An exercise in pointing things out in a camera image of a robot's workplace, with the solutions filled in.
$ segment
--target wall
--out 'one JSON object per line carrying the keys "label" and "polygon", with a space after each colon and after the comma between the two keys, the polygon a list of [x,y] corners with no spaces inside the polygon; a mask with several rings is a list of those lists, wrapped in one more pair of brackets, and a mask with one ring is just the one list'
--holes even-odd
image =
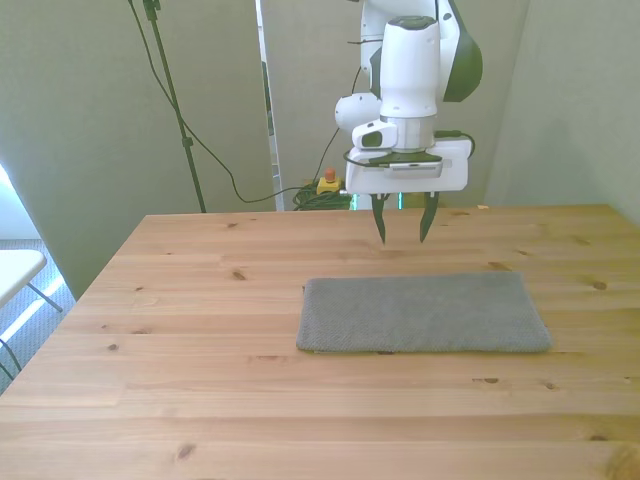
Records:
{"label": "wall", "polygon": [[640,3],[532,0],[487,201],[609,203],[640,223]]}
{"label": "wall", "polygon": [[[163,1],[159,16],[185,118],[245,196],[270,194],[255,3]],[[3,161],[79,296],[144,215],[198,210],[175,115],[124,0],[5,0],[0,44]],[[195,155],[210,211],[274,208],[240,203],[224,171]]]}
{"label": "wall", "polygon": [[36,227],[0,165],[0,240],[40,238]]}
{"label": "wall", "polygon": [[[477,153],[470,185],[445,196],[447,204],[483,200],[493,162],[529,0],[458,0],[465,24],[482,49],[482,84],[461,104],[440,109],[441,129],[471,133]],[[313,177],[335,131],[334,107],[351,92],[360,65],[362,6],[345,0],[262,0],[273,115],[281,175],[285,187]],[[368,91],[362,76],[359,91]],[[339,133],[325,165],[344,171],[342,154],[350,136]]]}

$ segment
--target table surface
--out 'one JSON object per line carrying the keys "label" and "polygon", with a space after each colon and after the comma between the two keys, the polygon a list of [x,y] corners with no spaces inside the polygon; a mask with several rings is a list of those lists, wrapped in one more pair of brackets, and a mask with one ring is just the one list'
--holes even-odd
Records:
{"label": "table surface", "polygon": [[[0,477],[640,478],[640,232],[608,207],[147,217],[0,398]],[[546,354],[296,350],[312,277],[513,270]]]}

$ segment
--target black cable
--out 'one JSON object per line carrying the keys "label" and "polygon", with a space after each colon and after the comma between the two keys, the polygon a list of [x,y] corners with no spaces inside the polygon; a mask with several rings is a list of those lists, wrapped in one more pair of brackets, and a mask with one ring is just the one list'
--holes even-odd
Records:
{"label": "black cable", "polygon": [[[356,72],[356,78],[353,79],[353,86],[351,87],[351,95],[353,95],[354,92],[356,91],[356,83],[358,83],[358,77],[360,76],[360,72],[361,71],[362,71],[362,67],[358,67],[358,71]],[[327,147],[324,149],[324,153],[322,154],[322,157],[320,158],[320,163],[318,164],[318,169],[316,170],[316,174],[313,176],[313,180],[311,181],[311,183],[314,183],[318,179],[318,174],[320,173],[320,170],[322,169],[322,164],[324,163],[324,157],[327,156],[327,152],[329,151],[329,148],[331,148],[331,145],[333,144],[333,141],[338,136],[338,132],[339,131],[340,131],[340,129],[337,128],[336,131],[333,132],[333,136],[331,137],[331,140],[329,140],[329,143],[327,144]]]}
{"label": "black cable", "polygon": [[327,143],[327,147],[324,149],[324,153],[322,154],[322,158],[320,158],[320,163],[318,164],[318,168],[316,169],[316,174],[313,176],[313,180],[311,181],[311,183],[314,183],[318,179],[318,175],[320,174],[320,170],[322,169],[322,164],[324,163],[324,157],[327,156],[327,152],[329,151],[329,148],[331,147],[333,141],[338,136],[339,131],[340,129],[336,128],[336,131],[333,132],[333,137],[331,137],[331,140],[329,140],[329,143]]}
{"label": "black cable", "polygon": [[2,363],[0,363],[0,370],[2,370],[7,375],[7,377],[9,377],[9,380],[11,381],[15,380],[14,376],[11,375],[11,372],[9,372],[9,370],[7,370],[7,368],[4,365],[2,365]]}
{"label": "black cable", "polygon": [[349,45],[364,45],[365,43],[374,43],[374,42],[382,42],[382,39],[379,40],[360,40],[359,42],[347,42]]}
{"label": "black cable", "polygon": [[7,342],[2,340],[1,338],[0,338],[0,344],[7,349],[7,352],[9,353],[9,356],[11,357],[11,360],[13,361],[14,365],[16,366],[18,371],[21,372],[22,367],[20,366],[20,362],[18,361],[18,358],[16,357],[15,353],[13,353],[13,350],[11,350],[11,347],[7,344]]}
{"label": "black cable", "polygon": [[299,210],[348,210],[351,195],[340,192],[316,193],[318,182],[315,181],[301,188],[293,197],[294,211]]}
{"label": "black cable", "polygon": [[[136,25],[138,26],[138,31],[140,32],[140,37],[142,38],[142,43],[144,45],[144,50],[145,53],[147,54],[147,60],[149,61],[149,66],[151,67],[151,73],[153,74],[153,77],[155,78],[156,82],[158,83],[158,86],[160,87],[160,89],[162,90],[162,93],[164,94],[165,98],[167,99],[167,101],[169,102],[169,104],[171,105],[171,107],[174,109],[174,111],[176,112],[176,115],[178,115],[180,117],[180,119],[182,120],[182,123],[184,124],[184,127],[186,128],[186,130],[193,136],[194,140],[196,142],[198,142],[198,144],[209,154],[211,155],[216,162],[218,162],[218,164],[224,169],[224,171],[227,173],[227,175],[229,175],[229,179],[231,180],[231,186],[233,187],[233,191],[236,195],[236,197],[238,197],[238,199],[243,202],[243,203],[258,203],[258,202],[263,202],[265,200],[269,200],[271,198],[277,197],[278,195],[284,193],[284,192],[289,192],[291,190],[301,190],[302,188],[305,187],[289,187],[289,188],[285,188],[283,190],[280,190],[279,192],[276,192],[274,194],[268,195],[266,197],[263,198],[258,198],[255,200],[246,200],[238,191],[238,187],[236,185],[236,179],[233,175],[233,173],[231,172],[231,170],[227,167],[227,165],[218,158],[218,156],[213,153],[213,151],[207,147],[207,145],[205,145],[205,143],[200,140],[200,137],[198,137],[198,135],[191,129],[191,127],[189,126],[189,124],[185,121],[184,117],[182,116],[180,110],[178,108],[176,108],[176,106],[174,105],[173,101],[171,100],[171,97],[169,96],[169,93],[167,92],[167,89],[165,88],[164,84],[162,83],[162,80],[160,80],[160,77],[158,75],[158,72],[156,71],[156,67],[153,63],[153,57],[151,56],[151,50],[149,49],[149,43],[147,42],[147,36],[144,33],[144,29],[142,28],[142,23],[140,22],[140,17],[138,16],[138,12],[136,11],[135,6],[133,5],[133,0],[128,0],[129,1],[129,6],[131,7],[131,12],[133,13],[133,16],[135,18],[136,21]],[[360,72],[362,70],[362,67],[358,68],[358,72],[356,73],[356,77],[353,80],[353,87],[351,89],[351,93],[353,94],[355,92],[355,88],[356,88],[356,82],[358,81],[358,77],[360,75]],[[327,144],[327,147],[324,150],[324,153],[322,154],[322,157],[320,158],[320,163],[318,164],[318,169],[316,170],[316,174],[314,175],[313,181],[315,182],[316,179],[318,178],[318,174],[320,173],[320,170],[322,169],[322,164],[324,163],[324,159],[327,155],[327,152],[329,151],[329,148],[331,147],[333,141],[335,140],[336,136],[338,135],[338,132],[340,131],[340,129],[337,129],[335,131],[335,133],[333,134],[333,136],[331,137],[331,140],[329,140],[329,143]]]}
{"label": "black cable", "polygon": [[360,76],[361,71],[362,71],[362,67],[358,67],[356,78],[353,79],[353,87],[351,87],[351,95],[353,95],[356,92],[356,83],[358,82],[358,77]]}
{"label": "black cable", "polygon": [[362,162],[356,162],[355,160],[351,160],[349,158],[350,153],[351,153],[351,150],[347,150],[342,155],[342,158],[344,158],[349,163],[353,163],[354,165],[358,165],[359,167],[365,167],[365,168],[384,168],[382,165],[373,165],[371,163],[362,163]]}
{"label": "black cable", "polygon": [[229,170],[229,168],[224,164],[224,162],[222,160],[220,160],[218,158],[218,156],[215,153],[213,153],[213,151],[211,151],[211,149],[209,147],[207,147],[202,140],[200,140],[200,137],[198,137],[198,135],[196,135],[196,133],[191,129],[189,124],[185,121],[184,117],[182,117],[180,111],[178,109],[176,109],[176,106],[173,104],[173,101],[171,100],[171,97],[169,96],[169,93],[167,92],[167,89],[165,88],[164,84],[162,83],[162,80],[160,80],[160,77],[158,76],[158,72],[156,71],[156,67],[155,67],[155,65],[153,63],[153,58],[151,57],[151,50],[149,49],[149,43],[147,42],[147,36],[145,35],[144,30],[142,28],[142,23],[140,23],[140,17],[138,16],[138,12],[136,11],[136,8],[133,5],[133,0],[128,0],[128,1],[129,1],[129,6],[131,7],[131,11],[133,12],[133,16],[134,16],[134,18],[136,20],[136,24],[138,26],[138,31],[140,32],[140,37],[142,38],[142,43],[144,45],[144,50],[145,50],[145,52],[147,54],[147,60],[149,61],[149,66],[151,67],[151,73],[153,74],[154,78],[156,79],[156,82],[158,83],[158,86],[162,90],[162,93],[164,93],[164,96],[166,97],[166,99],[169,102],[169,104],[171,105],[171,107],[176,112],[176,115],[180,115],[180,117],[182,118],[182,123],[184,124],[184,127],[193,136],[194,140],[196,142],[198,142],[198,144],[202,148],[204,148],[205,151],[216,160],[216,162],[218,162],[218,164],[224,169],[225,172],[227,172],[227,175],[229,175],[229,178],[231,179],[231,186],[233,187],[233,191],[236,194],[236,197],[238,197],[238,199],[243,203],[257,203],[257,202],[263,202],[265,200],[269,200],[271,198],[277,197],[281,193],[284,193],[284,192],[287,192],[287,191],[290,191],[290,190],[299,190],[301,187],[285,188],[284,190],[281,190],[281,191],[279,191],[277,193],[274,193],[272,195],[268,195],[268,196],[263,197],[263,198],[258,198],[256,200],[246,200],[240,194],[240,192],[238,191],[238,187],[236,185],[236,179],[235,179],[233,173],[231,172],[231,170]]}
{"label": "black cable", "polygon": [[476,141],[468,133],[461,132],[460,134],[461,136],[467,137],[469,140],[471,140],[471,153],[469,154],[469,157],[473,157],[473,154],[476,153]]}

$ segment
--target gray towel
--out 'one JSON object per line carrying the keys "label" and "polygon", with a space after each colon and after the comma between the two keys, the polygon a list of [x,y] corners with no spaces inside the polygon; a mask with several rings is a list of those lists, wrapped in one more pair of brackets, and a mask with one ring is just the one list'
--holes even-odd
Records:
{"label": "gray towel", "polygon": [[551,336],[513,272],[317,278],[298,348],[317,352],[542,352]]}

